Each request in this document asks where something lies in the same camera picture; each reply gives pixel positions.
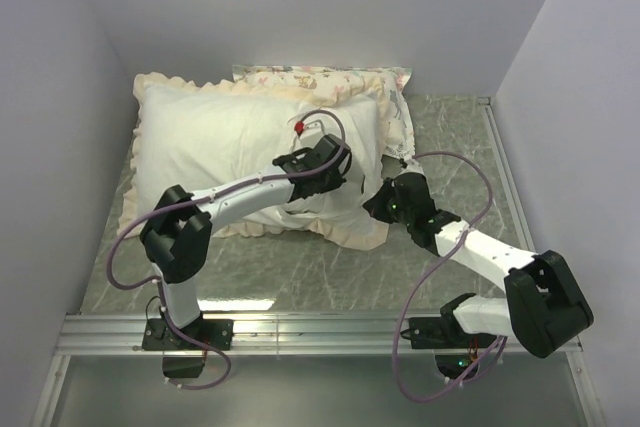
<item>glass panel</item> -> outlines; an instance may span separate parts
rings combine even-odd
[[[209,364],[213,371],[219,365]],[[418,393],[443,386],[428,357],[404,358],[402,371]],[[53,425],[538,427],[585,422],[564,354],[543,361],[506,354],[490,375],[428,406],[399,393],[388,357],[235,358],[232,377],[204,392],[165,385],[157,357],[78,357],[71,362]]]

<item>red object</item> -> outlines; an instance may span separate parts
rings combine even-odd
[[[304,130],[304,122],[302,122],[301,120],[296,122],[296,125],[293,126],[293,130],[295,130],[296,134],[298,134],[298,137],[300,137],[302,135],[302,131]]]

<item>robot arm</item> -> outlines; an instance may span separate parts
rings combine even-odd
[[[437,256],[449,253],[469,224],[437,209],[426,178],[406,172],[386,179],[364,208],[377,220],[406,225],[412,240]],[[453,260],[487,278],[505,299],[464,294],[443,306],[435,344],[460,344],[471,334],[514,336],[531,354],[547,357],[593,323],[593,314],[564,258],[527,252],[471,230]]]
[[[256,175],[193,193],[179,185],[162,195],[156,209],[186,202],[192,198],[211,197],[200,206],[177,209],[150,219],[140,240],[155,273],[162,278],[166,309],[175,326],[187,335],[198,338],[202,312],[198,306],[195,275],[204,265],[209,239],[222,227],[266,207],[282,205],[337,189],[344,182],[350,166],[351,153],[343,144],[342,154],[326,170],[316,174],[318,167],[338,155],[341,141],[329,134],[316,146],[283,155],[266,166],[256,182]],[[344,171],[341,165],[346,164]]]

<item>metal frame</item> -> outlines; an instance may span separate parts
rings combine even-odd
[[[411,316],[436,317],[414,312]],[[234,337],[230,356],[247,355],[388,355],[397,313],[207,313],[208,319],[233,319]],[[145,352],[140,349],[145,332],[145,317],[68,316],[56,348],[57,355],[194,355],[194,351]],[[524,353],[511,340],[506,352]],[[562,352],[578,352],[571,341]],[[401,343],[403,354],[433,354],[434,350],[411,350]],[[438,354],[463,354],[466,349],[440,349]]]
[[[522,248],[535,251],[522,204],[509,169],[506,154],[491,110],[491,99],[478,98],[483,108],[485,127],[496,165],[505,189],[509,210],[514,219]],[[317,312],[317,313],[208,313],[207,318],[234,320],[231,356],[247,355],[387,355],[391,351],[395,312]],[[434,312],[413,312],[411,316],[438,316]],[[49,374],[32,425],[50,425],[64,383],[70,357],[79,356],[160,356],[162,352],[140,349],[145,329],[142,315],[68,315],[56,347]],[[526,353],[515,340],[506,352]],[[578,338],[559,352],[567,355],[578,397],[589,427],[605,425],[595,390],[587,373],[582,346]],[[402,343],[402,354],[433,354],[433,350],[415,351]],[[466,350],[438,350],[439,354],[458,354]],[[166,355],[194,355],[194,352],[171,352]]]
[[[64,379],[69,368],[71,357],[68,355],[54,355],[49,367],[49,373],[44,381],[40,401],[31,419],[32,427],[43,427],[51,425],[53,414],[58,405],[60,391],[64,385]]]
[[[537,252],[533,245],[531,231],[529,230],[529,225],[527,224],[527,220],[524,215],[522,203],[518,196],[518,190],[516,189],[511,169],[509,168],[507,155],[504,151],[502,140],[500,139],[498,126],[493,115],[492,100],[491,98],[483,98],[482,101],[479,100],[478,104],[484,108],[485,126],[489,134],[491,147],[493,148],[493,154],[500,173],[500,179],[504,185],[507,202],[509,203],[509,210],[511,211],[513,221],[516,224],[518,239],[523,248],[532,252]],[[587,370],[582,344],[580,343],[579,337],[574,340],[579,347],[578,350],[567,352],[566,355],[571,375],[573,376],[573,381],[576,386],[576,392],[578,393],[578,398],[582,405],[582,411],[585,415],[587,427],[602,427],[606,425],[606,422],[604,420],[604,414],[602,413],[602,407],[600,406],[598,396]]]

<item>white pillow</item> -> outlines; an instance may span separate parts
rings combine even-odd
[[[331,118],[317,115],[308,119],[307,130],[298,138],[294,124],[304,113],[318,108],[317,99],[302,89],[278,86],[280,95],[270,95],[273,88],[228,82],[223,83],[224,88],[222,84],[184,88],[168,85],[165,79],[136,79],[142,82],[137,89],[141,103],[137,130],[143,132],[136,149],[137,215],[151,211],[172,185],[181,184],[187,191],[220,185],[257,173],[279,155],[315,145],[323,133],[339,136]],[[387,226],[371,219],[362,208],[381,184],[386,130],[380,121],[383,113],[373,99],[381,91],[373,82],[367,90],[354,90],[332,106],[322,105],[342,121],[353,154],[343,186],[256,212],[217,235],[296,229],[311,230],[360,250],[382,244]]]

